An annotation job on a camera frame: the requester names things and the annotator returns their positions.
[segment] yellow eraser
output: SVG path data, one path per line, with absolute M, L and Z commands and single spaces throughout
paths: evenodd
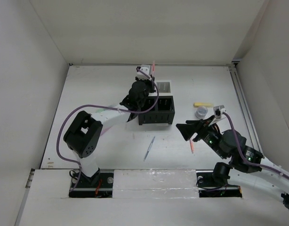
M 214 107 L 214 104 L 212 103 L 202 103 L 202 102 L 195 102 L 193 104 L 193 107 L 200 107 L 200 106 L 204 106 L 204 107 Z

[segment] pen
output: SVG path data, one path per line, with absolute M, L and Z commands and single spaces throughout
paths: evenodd
M 150 146 L 149 146 L 148 150 L 146 151 L 146 154 L 145 154 L 145 156 L 144 156 L 144 161 L 145 161 L 145 159 L 147 158 L 147 156 L 148 156 L 148 154 L 149 154 L 149 152 L 150 152 L 150 149 L 151 149 L 151 147 L 152 147 L 152 145 L 153 145 L 154 140 L 155 140 L 155 136 L 153 137 L 153 139 L 152 139 L 152 141 L 151 141 L 151 143 L 150 143 Z

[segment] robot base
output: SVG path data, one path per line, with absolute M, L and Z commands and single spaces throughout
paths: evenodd
M 100 170 L 89 178 L 83 173 L 81 174 L 80 180 L 76 188 L 69 192 L 71 198 L 112 198 L 113 190 L 113 171 Z

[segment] purple cable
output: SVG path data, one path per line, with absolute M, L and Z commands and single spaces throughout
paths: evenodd
M 143 71 L 140 71 L 139 69 L 136 69 L 138 72 L 142 73 L 145 77 L 147 77 L 148 79 L 152 79 L 149 75 L 147 75 L 146 73 L 144 73 Z M 118 109 L 118 108 L 115 108 L 115 107 L 106 107 L 106 106 L 99 106 L 99 105 L 82 105 L 80 107 L 77 107 L 76 109 L 74 109 L 67 117 L 66 119 L 64 120 L 64 122 L 62 123 L 61 125 L 61 128 L 59 130 L 59 133 L 58 133 L 58 137 L 56 139 L 56 153 L 57 155 L 59 156 L 60 159 L 64 160 L 64 161 L 69 161 L 69 162 L 74 162 L 76 164 L 78 164 L 79 166 L 79 175 L 78 175 L 78 178 L 77 178 L 77 182 L 75 183 L 75 185 L 73 186 L 72 189 L 70 189 L 70 192 L 73 191 L 76 186 L 78 185 L 78 181 L 80 180 L 80 176 L 81 176 L 81 173 L 82 173 L 82 166 L 80 164 L 80 162 L 78 162 L 77 160 L 72 160 L 72 159 L 67 159 L 65 157 L 63 157 L 60 153 L 60 140 L 61 140 L 61 135 L 62 135 L 62 132 L 63 132 L 63 129 L 67 123 L 67 121 L 70 119 L 70 117 L 76 113 L 78 110 L 84 108 L 84 107 L 97 107 L 97 108 L 103 108 L 103 109 L 108 109 L 108 110 L 114 110 L 114 111 L 122 111 L 122 112 L 128 112 L 128 113 L 134 113 L 134 114 L 143 114 L 143 113 L 147 113 L 148 111 L 150 111 L 151 109 L 153 109 L 155 107 L 155 105 L 157 104 L 157 101 L 158 101 L 158 98 L 159 98 L 159 90 L 158 90 L 158 87 L 157 85 L 155 84 L 155 82 L 152 80 L 152 84 L 153 86 L 156 88 L 156 91 L 157 91 L 157 98 L 154 102 L 154 104 L 147 110 L 143 111 L 143 112 L 135 112 L 135 111 L 129 111 L 129 110 L 125 110 L 125 109 Z
M 266 169 L 268 169 L 268 170 L 271 170 L 271 171 L 273 171 L 273 172 L 275 172 L 275 173 L 277 173 L 277 174 L 283 173 L 283 172 L 280 172 L 278 169 L 275 169 L 275 168 L 270 167 L 270 166 L 266 166 L 266 165 L 263 165 L 263 164 L 258 164 L 258 163 L 249 162 L 249 161 L 245 158 L 245 156 L 243 155 L 243 153 L 242 153 L 241 146 L 240 146 L 240 143 L 239 143 L 239 140 L 238 140 L 238 137 L 237 137 L 237 134 L 236 134 L 236 132 L 235 132 L 235 129 L 234 129 L 234 126 L 233 126 L 233 122 L 232 122 L 230 116 L 229 116 L 227 113 L 225 113 L 225 112 L 223 112 L 223 114 L 227 117 L 227 119 L 228 119 L 228 121 L 229 121 L 229 124 L 230 124 L 230 127 L 231 127 L 231 130 L 233 131 L 233 136 L 234 136 L 235 142 L 236 142 L 236 144 L 237 144 L 238 152 L 239 152 L 242 160 L 243 160 L 247 165 L 257 166 L 257 167 L 263 167 L 263 168 L 266 168 Z M 286 179 L 289 180 L 289 176 L 286 175 L 286 174 L 284 174 L 284 173 L 283 173 L 282 177 L 284 177 L 284 178 L 286 178 Z

